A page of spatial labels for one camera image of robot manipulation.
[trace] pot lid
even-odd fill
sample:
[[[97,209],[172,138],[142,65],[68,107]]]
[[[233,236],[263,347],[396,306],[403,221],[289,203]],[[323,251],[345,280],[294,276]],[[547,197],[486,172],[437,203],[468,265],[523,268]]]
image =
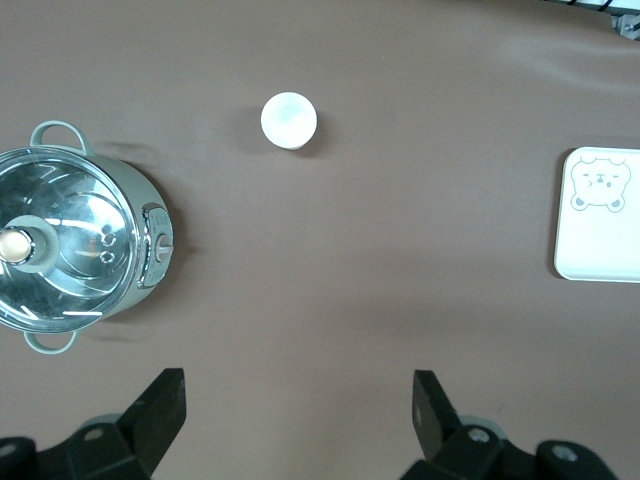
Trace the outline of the pot lid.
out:
[[[89,158],[32,146],[0,156],[0,320],[83,328],[132,283],[140,241],[123,193]]]

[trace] bear drawing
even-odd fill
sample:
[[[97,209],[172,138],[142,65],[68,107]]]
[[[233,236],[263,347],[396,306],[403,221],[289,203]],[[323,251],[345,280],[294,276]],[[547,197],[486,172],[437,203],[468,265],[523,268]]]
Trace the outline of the bear drawing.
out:
[[[589,205],[606,206],[610,212],[624,208],[624,189],[631,179],[631,171],[624,160],[594,158],[575,164],[571,170],[575,195],[571,206],[582,211]]]

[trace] stainless steel pot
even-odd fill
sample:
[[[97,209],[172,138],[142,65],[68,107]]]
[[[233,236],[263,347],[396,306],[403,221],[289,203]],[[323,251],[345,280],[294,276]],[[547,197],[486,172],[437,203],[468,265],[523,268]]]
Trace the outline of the stainless steel pot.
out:
[[[81,148],[43,144],[53,126],[73,131]],[[173,253],[151,182],[57,120],[36,127],[29,147],[0,155],[0,227],[0,322],[46,354],[149,295]],[[64,332],[73,334],[59,349],[36,337]]]

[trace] white cup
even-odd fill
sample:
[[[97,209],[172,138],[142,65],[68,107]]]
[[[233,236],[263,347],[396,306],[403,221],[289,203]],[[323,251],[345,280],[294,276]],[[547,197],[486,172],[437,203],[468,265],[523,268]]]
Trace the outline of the white cup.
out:
[[[299,93],[283,92],[265,104],[260,123],[262,131],[273,144],[297,150],[313,137],[318,116],[305,97]]]

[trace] pot handle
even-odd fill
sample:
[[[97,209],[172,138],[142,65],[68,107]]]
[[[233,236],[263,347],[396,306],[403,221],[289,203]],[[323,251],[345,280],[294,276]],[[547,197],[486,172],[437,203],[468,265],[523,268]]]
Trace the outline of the pot handle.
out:
[[[71,345],[74,344],[78,338],[78,330],[75,330],[71,333],[71,339],[69,339],[69,343],[67,343],[64,347],[61,348],[51,348],[45,347],[40,343],[40,341],[36,338],[35,333],[24,332],[24,339],[27,344],[33,348],[38,353],[43,353],[45,355],[57,355],[59,353],[64,353],[71,348]]]
[[[38,125],[33,131],[33,133],[31,134],[31,146],[39,147],[44,145],[42,143],[42,135],[46,130],[48,130],[51,127],[65,127],[71,130],[73,133],[76,134],[76,137],[78,137],[78,140],[80,140],[80,145],[82,148],[69,147],[67,145],[55,145],[55,146],[62,147],[65,150],[71,150],[85,157],[92,157],[96,154],[96,152],[93,150],[93,147],[87,140],[87,137],[84,136],[84,133],[82,133],[80,129],[77,128],[76,126],[71,125],[70,123],[67,123],[67,122],[63,122],[62,120],[49,120],[47,122],[43,122],[40,125]]]

